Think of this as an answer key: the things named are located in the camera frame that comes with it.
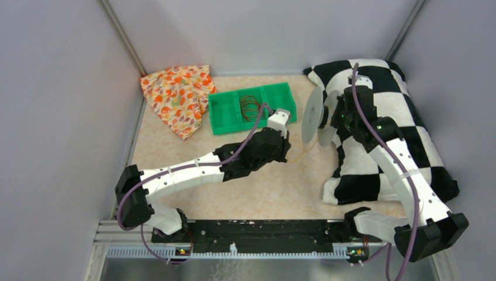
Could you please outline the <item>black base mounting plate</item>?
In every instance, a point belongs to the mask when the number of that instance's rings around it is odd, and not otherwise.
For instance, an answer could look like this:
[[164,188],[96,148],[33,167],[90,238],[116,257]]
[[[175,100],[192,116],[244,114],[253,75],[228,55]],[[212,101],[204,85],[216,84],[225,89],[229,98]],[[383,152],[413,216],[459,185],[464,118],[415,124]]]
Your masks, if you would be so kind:
[[331,253],[337,243],[377,242],[347,229],[341,220],[191,220],[184,231],[153,233],[154,244],[184,243],[194,253]]

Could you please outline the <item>black white checkered pillow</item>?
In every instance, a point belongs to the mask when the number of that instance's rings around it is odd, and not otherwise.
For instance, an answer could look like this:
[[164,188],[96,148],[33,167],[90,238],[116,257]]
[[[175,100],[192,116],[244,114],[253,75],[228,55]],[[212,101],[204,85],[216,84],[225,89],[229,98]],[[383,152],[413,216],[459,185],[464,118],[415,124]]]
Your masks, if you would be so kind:
[[[338,60],[308,67],[303,73],[321,89],[323,105],[332,114],[337,96],[350,86],[348,78],[355,64],[359,66],[357,73],[371,80],[378,116],[389,116],[397,123],[413,160],[435,194],[443,202],[457,197],[458,182],[446,170],[396,63],[380,59]],[[338,166],[323,185],[323,203],[399,200],[386,175],[348,131],[327,127],[318,129],[317,136],[321,146],[334,144],[338,155]]]

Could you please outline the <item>white perforated cable spool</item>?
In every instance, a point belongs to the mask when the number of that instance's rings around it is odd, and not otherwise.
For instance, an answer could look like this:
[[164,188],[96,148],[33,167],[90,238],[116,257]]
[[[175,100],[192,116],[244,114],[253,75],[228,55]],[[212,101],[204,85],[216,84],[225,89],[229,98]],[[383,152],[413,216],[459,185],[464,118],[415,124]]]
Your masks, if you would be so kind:
[[329,146],[337,129],[331,125],[332,115],[337,106],[338,90],[333,90],[323,99],[323,91],[315,87],[311,92],[304,111],[301,127],[303,143],[309,143],[317,134],[320,146]]

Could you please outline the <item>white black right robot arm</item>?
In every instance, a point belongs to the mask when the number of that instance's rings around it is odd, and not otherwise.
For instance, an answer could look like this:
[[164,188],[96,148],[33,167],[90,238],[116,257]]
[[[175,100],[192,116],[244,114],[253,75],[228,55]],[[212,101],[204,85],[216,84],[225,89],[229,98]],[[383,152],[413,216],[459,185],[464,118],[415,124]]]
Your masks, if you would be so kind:
[[355,209],[345,216],[343,234],[350,241],[371,235],[392,243],[409,262],[450,248],[468,228],[463,213],[453,213],[436,195],[409,152],[399,126],[377,116],[373,91],[365,85],[347,87],[337,97],[331,125],[351,133],[384,172],[407,212],[398,219]]

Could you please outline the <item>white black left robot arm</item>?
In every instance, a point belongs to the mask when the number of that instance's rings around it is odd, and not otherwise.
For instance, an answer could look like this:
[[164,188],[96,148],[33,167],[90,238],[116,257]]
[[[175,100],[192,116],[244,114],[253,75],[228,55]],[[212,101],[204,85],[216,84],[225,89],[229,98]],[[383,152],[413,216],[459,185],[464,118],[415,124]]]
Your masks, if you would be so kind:
[[187,218],[178,208],[157,205],[173,193],[207,183],[222,183],[249,176],[273,161],[287,162],[289,131],[265,127],[243,142],[228,143],[213,152],[178,165],[139,170],[124,168],[115,187],[116,220],[124,231],[151,226],[172,241],[187,236]]

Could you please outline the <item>orange floral cloth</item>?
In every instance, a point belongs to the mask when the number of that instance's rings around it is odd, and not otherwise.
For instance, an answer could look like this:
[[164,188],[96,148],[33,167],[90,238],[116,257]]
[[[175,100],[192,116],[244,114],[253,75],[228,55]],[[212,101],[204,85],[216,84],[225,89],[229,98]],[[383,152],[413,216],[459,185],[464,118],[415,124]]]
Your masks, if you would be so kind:
[[217,92],[209,65],[168,67],[142,77],[140,85],[152,111],[183,140],[202,126],[208,98]]

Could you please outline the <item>aluminium front rail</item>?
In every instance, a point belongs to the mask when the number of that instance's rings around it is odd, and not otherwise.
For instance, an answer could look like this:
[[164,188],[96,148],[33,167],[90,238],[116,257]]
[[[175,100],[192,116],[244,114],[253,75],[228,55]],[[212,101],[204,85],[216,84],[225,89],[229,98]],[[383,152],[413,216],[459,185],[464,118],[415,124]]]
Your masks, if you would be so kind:
[[85,280],[101,277],[104,259],[112,256],[153,258],[181,263],[189,258],[344,259],[361,264],[383,241],[348,234],[340,220],[191,220],[188,232],[173,237],[150,227],[123,232],[116,221],[101,221]]

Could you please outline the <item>green plastic divided bin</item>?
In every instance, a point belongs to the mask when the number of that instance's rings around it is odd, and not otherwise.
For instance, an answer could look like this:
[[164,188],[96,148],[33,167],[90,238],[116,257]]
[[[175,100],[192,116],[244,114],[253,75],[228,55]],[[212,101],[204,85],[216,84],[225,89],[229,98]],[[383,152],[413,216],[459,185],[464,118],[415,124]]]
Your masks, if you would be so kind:
[[288,83],[226,91],[208,97],[212,133],[225,135],[252,129],[262,103],[282,108],[297,121],[297,107]]

